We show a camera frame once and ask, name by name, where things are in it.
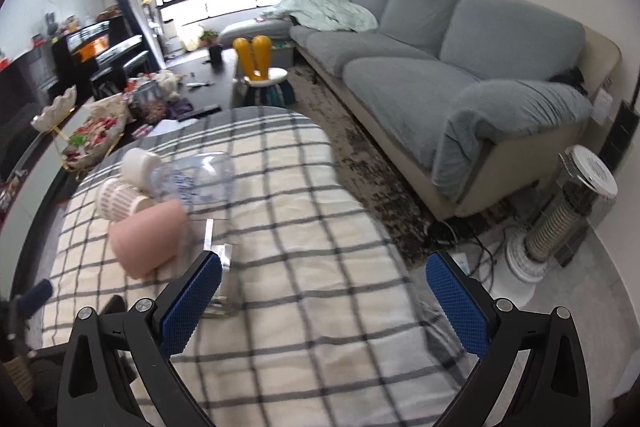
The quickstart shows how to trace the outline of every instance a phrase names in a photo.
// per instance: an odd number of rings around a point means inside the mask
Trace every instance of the plaid tablecloth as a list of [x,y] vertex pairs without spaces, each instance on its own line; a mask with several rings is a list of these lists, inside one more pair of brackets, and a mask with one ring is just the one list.
[[[194,209],[231,223],[239,243],[242,312],[203,319],[178,374],[219,427],[430,425],[467,376],[446,318],[425,313],[383,227],[338,184],[325,133],[304,116],[252,107],[214,115],[136,146],[165,160],[225,151],[236,189],[223,208]],[[81,307],[113,295],[155,297],[178,262],[127,277],[95,214],[107,158],[69,203],[44,310],[44,345],[64,343]],[[161,425],[140,378],[146,418]]]

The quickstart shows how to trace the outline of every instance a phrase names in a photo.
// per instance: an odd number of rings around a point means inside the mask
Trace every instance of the silver screw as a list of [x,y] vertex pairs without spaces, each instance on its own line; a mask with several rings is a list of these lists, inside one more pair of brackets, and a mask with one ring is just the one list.
[[569,317],[571,317],[571,313],[569,313],[569,310],[562,306],[560,306],[556,310],[556,313],[558,314],[558,317],[560,317],[561,319],[568,319]]
[[136,309],[139,312],[146,312],[149,308],[151,308],[151,299],[140,299],[136,302]]
[[91,316],[91,313],[93,312],[93,310],[91,308],[89,308],[89,306],[85,306],[84,308],[82,308],[79,312],[78,312],[78,318],[81,321],[84,321],[85,319],[88,319]]
[[513,303],[509,299],[498,299],[495,303],[501,312],[510,312],[513,310]]

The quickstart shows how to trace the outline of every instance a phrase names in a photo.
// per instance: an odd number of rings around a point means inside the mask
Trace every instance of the rug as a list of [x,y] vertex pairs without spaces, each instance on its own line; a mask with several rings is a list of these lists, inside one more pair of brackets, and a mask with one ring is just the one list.
[[407,266],[424,263],[430,253],[423,247],[424,227],[431,216],[417,195],[326,84],[314,84],[310,66],[295,65],[288,79],[298,103],[287,108],[327,133],[340,184],[384,224]]

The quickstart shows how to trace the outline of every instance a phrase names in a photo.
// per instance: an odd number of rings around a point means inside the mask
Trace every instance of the piano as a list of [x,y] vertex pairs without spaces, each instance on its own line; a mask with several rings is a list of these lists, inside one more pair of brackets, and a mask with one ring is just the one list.
[[58,82],[49,89],[51,99],[76,86],[80,106],[93,96],[91,77],[122,66],[143,51],[142,36],[128,36],[119,20],[99,22],[53,42]]

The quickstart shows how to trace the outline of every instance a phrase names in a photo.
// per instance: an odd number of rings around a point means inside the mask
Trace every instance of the white stool seat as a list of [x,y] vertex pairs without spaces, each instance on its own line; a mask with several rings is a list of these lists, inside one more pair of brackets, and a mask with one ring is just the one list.
[[251,80],[248,76],[244,78],[244,83],[250,87],[277,86],[287,80],[287,70],[282,68],[269,68],[268,80]]

